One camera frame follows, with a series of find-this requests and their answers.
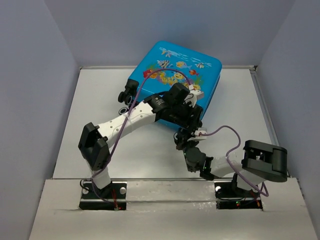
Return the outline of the blue hard-shell suitcase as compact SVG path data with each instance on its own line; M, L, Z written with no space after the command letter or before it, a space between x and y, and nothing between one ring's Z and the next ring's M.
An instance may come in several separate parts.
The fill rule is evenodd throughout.
M168 91L174 84L183 84L200 93L196 104L202 107L202 119L218 85L222 63L214 57L167 42L157 42L127 79L125 90L118 96L126 107L119 110L126 114L133 103Z

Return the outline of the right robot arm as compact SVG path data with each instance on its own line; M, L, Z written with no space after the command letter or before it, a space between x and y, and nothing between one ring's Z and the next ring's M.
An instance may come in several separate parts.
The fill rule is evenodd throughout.
M180 128L174 134L176 149L183 152L189 172L199 172L207 181L232 174L230 190L235 196L252 192L255 196L268 197L266 181L284 183L288 179L288 151L284 147L256 140L247 140L243 150L241 143L224 156L207 156L197 145L206 140L209 133L204 128L191 133Z

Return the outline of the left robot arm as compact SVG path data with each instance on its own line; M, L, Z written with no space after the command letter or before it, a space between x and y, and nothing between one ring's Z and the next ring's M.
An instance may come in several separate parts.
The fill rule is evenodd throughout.
M136 129L164 120L180 127L176 149L195 147L202 133L203 108L197 104L204 93L193 85L175 83L168 91L154 93L129 110L105 123L84 126L78 148L91 170L93 191L104 198L110 194L111 178L108 165L119 140Z

